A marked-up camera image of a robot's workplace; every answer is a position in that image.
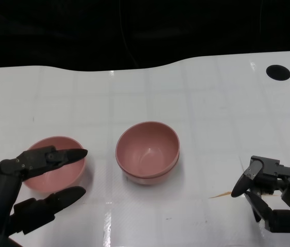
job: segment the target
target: table surface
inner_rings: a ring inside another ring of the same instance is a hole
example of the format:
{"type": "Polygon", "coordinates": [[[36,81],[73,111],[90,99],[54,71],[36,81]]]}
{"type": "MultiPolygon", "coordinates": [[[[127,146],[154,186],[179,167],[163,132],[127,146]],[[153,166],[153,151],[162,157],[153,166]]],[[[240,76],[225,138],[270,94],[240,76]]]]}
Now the table surface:
{"type": "MultiPolygon", "coordinates": [[[[162,67],[74,72],[53,67],[0,68],[0,160],[55,135],[90,152],[87,193],[48,225],[12,239],[24,246],[290,246],[290,234],[257,224],[244,197],[231,191],[252,155],[290,166],[290,52],[191,58],[162,67]],[[180,165],[163,184],[140,186],[114,157],[135,123],[170,125],[180,165]]],[[[17,202],[43,195],[24,185],[17,202]]],[[[287,209],[280,197],[264,197],[287,209]]]]}

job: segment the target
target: dark wall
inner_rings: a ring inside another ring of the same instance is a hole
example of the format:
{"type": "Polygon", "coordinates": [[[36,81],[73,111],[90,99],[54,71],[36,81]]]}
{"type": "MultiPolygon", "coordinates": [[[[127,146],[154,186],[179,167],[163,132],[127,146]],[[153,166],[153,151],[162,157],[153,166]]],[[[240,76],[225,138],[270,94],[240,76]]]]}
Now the dark wall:
{"type": "Polygon", "coordinates": [[[0,66],[115,70],[285,50],[286,0],[0,0],[0,66]]]}

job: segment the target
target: pink bowl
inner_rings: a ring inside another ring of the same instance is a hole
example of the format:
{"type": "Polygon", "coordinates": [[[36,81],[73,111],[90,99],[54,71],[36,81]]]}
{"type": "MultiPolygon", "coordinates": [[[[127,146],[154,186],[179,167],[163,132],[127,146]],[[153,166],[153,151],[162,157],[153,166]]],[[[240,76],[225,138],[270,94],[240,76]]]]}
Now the pink bowl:
{"type": "MultiPolygon", "coordinates": [[[[80,143],[65,136],[53,136],[32,145],[29,149],[55,146],[57,150],[83,148],[80,143]]],[[[85,170],[85,158],[65,165],[57,170],[46,172],[35,178],[28,179],[24,184],[30,189],[42,193],[53,193],[70,187],[77,183],[78,179],[85,170]]]]}
{"type": "Polygon", "coordinates": [[[176,132],[160,122],[142,122],[132,126],[116,145],[118,165],[127,177],[140,184],[165,180],[178,157],[176,132]]]}

